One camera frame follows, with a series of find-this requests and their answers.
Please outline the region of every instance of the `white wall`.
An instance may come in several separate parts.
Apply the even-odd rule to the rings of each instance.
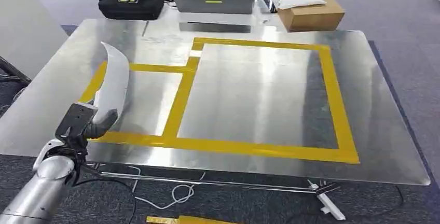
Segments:
[[[0,56],[31,79],[68,36],[39,0],[0,0]]]

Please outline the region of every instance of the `yellow tape square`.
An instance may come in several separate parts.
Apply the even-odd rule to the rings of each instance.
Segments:
[[[194,77],[197,72],[200,57],[189,57],[186,66],[130,64],[130,70],[132,71],[182,74],[182,80],[174,98],[163,134],[161,136],[157,136],[110,131],[107,132],[102,138],[94,140],[94,142],[188,149],[206,152],[234,153],[252,156],[360,163],[343,104],[339,82],[333,65],[332,54],[329,46],[196,37],[194,38],[192,50],[202,51],[205,44],[318,51],[338,149],[253,144],[241,141],[221,141],[213,139],[177,137],[191,87],[193,85]],[[87,102],[94,97],[96,90],[99,89],[104,79],[105,66],[106,64],[103,63],[98,68],[92,81],[90,82],[89,87],[79,101]]]

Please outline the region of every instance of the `cardboard box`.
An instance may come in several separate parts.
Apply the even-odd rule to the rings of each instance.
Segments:
[[[334,31],[345,11],[335,0],[324,1],[327,4],[278,9],[278,15],[288,32]]]

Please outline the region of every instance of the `black cable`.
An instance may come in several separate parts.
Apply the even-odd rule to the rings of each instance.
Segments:
[[[124,187],[126,187],[126,188],[128,189],[128,191],[129,191],[130,194],[131,194],[131,197],[133,198],[133,210],[131,211],[131,217],[130,217],[130,219],[129,219],[128,222],[127,222],[127,224],[130,224],[131,221],[132,221],[133,218],[134,218],[134,213],[136,212],[136,198],[134,198],[134,194],[133,194],[133,192],[131,191],[131,187],[128,186],[127,184],[125,184],[125,183],[119,181],[119,180],[110,179],[110,178],[96,178],[96,179],[84,180],[84,181],[81,181],[81,182],[77,183],[77,184],[75,185],[75,187],[78,187],[78,186],[83,185],[83,184],[91,183],[91,182],[94,182],[94,181],[110,181],[110,182],[114,182],[114,183],[121,184],[121,185],[123,185]]]
[[[400,197],[400,203],[399,203],[398,206],[396,206],[396,207],[394,207],[394,208],[392,208],[390,210],[384,211],[382,213],[379,213],[379,214],[374,214],[374,215],[353,215],[353,216],[351,216],[351,218],[347,218],[347,221],[357,220],[357,219],[375,218],[375,217],[378,217],[378,216],[387,215],[387,214],[389,214],[391,212],[394,212],[394,211],[402,208],[403,205],[405,204],[405,198],[403,197],[403,194],[402,194],[402,191],[400,190],[400,188],[397,185],[395,185],[395,187],[396,187],[397,192],[399,193],[399,197]]]
[[[338,223],[344,223],[344,222],[353,221],[353,220],[359,220],[359,219],[376,218],[376,217],[379,217],[379,216],[387,215],[387,214],[389,214],[391,212],[394,212],[394,211],[402,208],[403,205],[405,204],[405,198],[403,197],[403,194],[402,194],[402,191],[400,190],[400,188],[397,185],[395,185],[395,187],[396,187],[397,192],[398,192],[399,197],[400,197],[400,203],[396,207],[394,207],[394,208],[392,208],[390,210],[384,211],[382,213],[379,213],[379,214],[373,214],[373,215],[353,215],[353,216],[350,216],[349,218],[347,218],[345,221],[338,221]],[[299,214],[294,214],[291,217],[289,217],[286,220],[285,223],[290,223],[293,219],[304,217],[304,216],[316,216],[315,223],[317,223],[318,222],[318,218],[320,216],[323,216],[323,214],[320,213],[320,212],[319,213],[299,213]]]

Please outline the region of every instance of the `white cable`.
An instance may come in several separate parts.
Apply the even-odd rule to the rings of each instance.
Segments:
[[[141,174],[141,169],[140,169],[140,168],[135,167],[135,166],[127,166],[127,167],[137,170],[137,174],[138,174],[138,175]],[[203,172],[203,175],[200,177],[200,180],[203,180],[203,178],[205,177],[205,175],[206,175],[206,172]],[[138,180],[136,180],[136,181],[134,182],[134,185],[133,185],[133,188],[132,188],[131,192],[134,193],[134,191],[135,191],[137,185],[138,185]],[[151,206],[153,206],[153,207],[155,207],[155,208],[157,208],[157,209],[167,209],[167,208],[171,207],[172,205],[174,205],[174,204],[176,204],[176,203],[184,203],[184,202],[188,201],[188,199],[194,195],[194,189],[193,189],[194,186],[195,186],[195,184],[193,184],[193,185],[191,185],[191,186],[188,186],[188,185],[186,185],[186,184],[180,184],[180,185],[177,185],[176,187],[174,187],[173,190],[171,191],[171,197],[173,198],[174,202],[168,204],[168,205],[165,206],[165,207],[158,206],[158,205],[154,204],[153,202],[151,202],[151,201],[149,201],[149,200],[146,200],[146,199],[144,199],[144,198],[140,198],[140,197],[134,197],[134,198],[138,199],[139,201],[146,202],[146,203],[150,204]],[[178,188],[180,188],[180,187],[186,187],[186,188],[188,188],[188,195],[186,195],[185,197],[182,197],[182,198],[180,198],[180,199],[176,199],[176,196],[175,196],[174,193],[175,193],[176,189],[178,189]]]
[[[22,88],[20,91],[18,91],[18,93],[16,93],[14,95],[14,97],[12,98],[12,102],[16,101],[18,99],[18,97],[21,95],[21,93],[25,90],[26,88]]]
[[[128,168],[136,169],[136,170],[137,170],[137,175],[140,175],[140,174],[141,174],[141,169],[138,168],[138,167],[128,166]],[[136,181],[134,182],[133,189],[131,190],[132,193],[134,193],[134,190],[136,189],[136,186],[137,186],[137,185],[138,185],[138,180],[136,180]]]
[[[200,180],[202,180],[205,177],[205,174],[206,173],[203,172],[203,175],[201,176]],[[146,203],[150,204],[151,206],[153,206],[153,207],[155,207],[157,209],[166,209],[166,208],[169,208],[169,207],[171,207],[172,205],[174,205],[176,203],[184,203],[184,202],[188,201],[188,199],[194,195],[194,189],[193,189],[194,186],[195,185],[188,186],[186,184],[180,184],[180,185],[177,185],[176,187],[174,187],[173,191],[171,191],[171,197],[173,198],[174,202],[168,204],[165,207],[158,206],[158,205],[154,204],[153,202],[151,202],[149,200],[146,200],[144,198],[140,198],[140,197],[134,197],[134,198],[136,198],[136,199],[138,199],[140,201],[146,202]],[[188,188],[188,195],[185,196],[185,197],[182,197],[180,199],[176,199],[176,196],[175,196],[174,193],[175,193],[176,189],[180,188],[180,187],[187,187]]]

